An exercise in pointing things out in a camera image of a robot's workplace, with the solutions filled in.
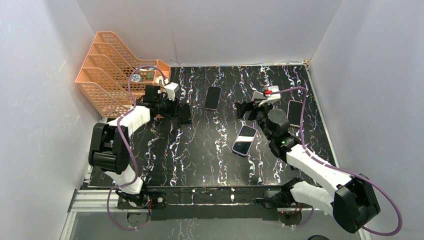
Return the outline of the phone with clear pink case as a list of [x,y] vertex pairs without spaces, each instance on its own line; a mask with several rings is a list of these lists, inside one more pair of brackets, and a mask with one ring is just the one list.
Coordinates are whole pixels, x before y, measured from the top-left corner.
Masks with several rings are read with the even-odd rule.
[[207,110],[217,110],[222,89],[219,86],[209,86],[203,107]]

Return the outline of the phone with lilac case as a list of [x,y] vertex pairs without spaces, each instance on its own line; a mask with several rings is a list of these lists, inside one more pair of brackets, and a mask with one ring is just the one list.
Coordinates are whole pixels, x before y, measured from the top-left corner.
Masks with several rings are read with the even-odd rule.
[[246,157],[252,147],[256,134],[257,130],[254,127],[243,125],[231,148],[232,152]]

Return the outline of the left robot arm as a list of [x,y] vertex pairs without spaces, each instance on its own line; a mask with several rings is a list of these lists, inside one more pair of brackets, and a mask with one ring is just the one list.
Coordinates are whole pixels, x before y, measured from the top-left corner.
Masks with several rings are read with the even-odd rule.
[[124,114],[109,122],[98,122],[93,127],[88,163],[102,170],[117,185],[117,192],[137,208],[149,203],[146,185],[138,174],[135,156],[129,144],[130,137],[156,116],[177,120],[180,125],[192,122],[190,105],[180,102],[180,86],[175,82],[165,86],[147,85],[144,95]]

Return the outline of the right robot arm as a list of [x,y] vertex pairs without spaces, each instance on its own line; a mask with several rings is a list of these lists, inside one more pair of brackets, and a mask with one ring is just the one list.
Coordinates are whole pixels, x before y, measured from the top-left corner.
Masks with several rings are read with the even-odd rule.
[[265,208],[295,207],[306,204],[330,214],[340,227],[353,234],[381,212],[374,189],[364,175],[353,176],[333,169],[331,164],[315,161],[303,149],[301,140],[290,133],[290,122],[282,109],[272,104],[236,102],[237,118],[249,112],[256,121],[273,155],[312,178],[316,184],[295,177],[279,191],[267,191],[254,203]]

